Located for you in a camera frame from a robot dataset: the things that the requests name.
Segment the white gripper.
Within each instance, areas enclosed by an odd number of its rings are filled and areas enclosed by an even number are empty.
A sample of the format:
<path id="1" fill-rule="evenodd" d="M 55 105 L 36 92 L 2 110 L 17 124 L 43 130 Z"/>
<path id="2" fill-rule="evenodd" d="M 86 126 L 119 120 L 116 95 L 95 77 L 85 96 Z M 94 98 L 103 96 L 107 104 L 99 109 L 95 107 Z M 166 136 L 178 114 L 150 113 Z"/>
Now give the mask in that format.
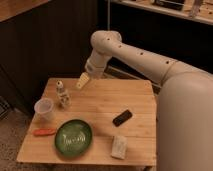
<path id="1" fill-rule="evenodd" d="M 90 60 L 86 61 L 85 71 L 81 74 L 76 84 L 78 89 L 82 89 L 89 81 L 90 77 L 100 79 L 103 76 L 105 68 L 95 66 Z"/>

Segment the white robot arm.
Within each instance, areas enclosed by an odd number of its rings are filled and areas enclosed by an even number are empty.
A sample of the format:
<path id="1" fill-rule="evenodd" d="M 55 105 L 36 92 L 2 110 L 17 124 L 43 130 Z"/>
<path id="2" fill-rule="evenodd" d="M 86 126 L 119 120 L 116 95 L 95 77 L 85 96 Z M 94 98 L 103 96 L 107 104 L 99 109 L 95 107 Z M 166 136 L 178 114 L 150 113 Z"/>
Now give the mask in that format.
<path id="1" fill-rule="evenodd" d="M 117 31 L 91 35 L 92 52 L 77 86 L 102 76 L 115 57 L 161 86 L 157 171 L 213 171 L 213 74 L 124 44 Z"/>

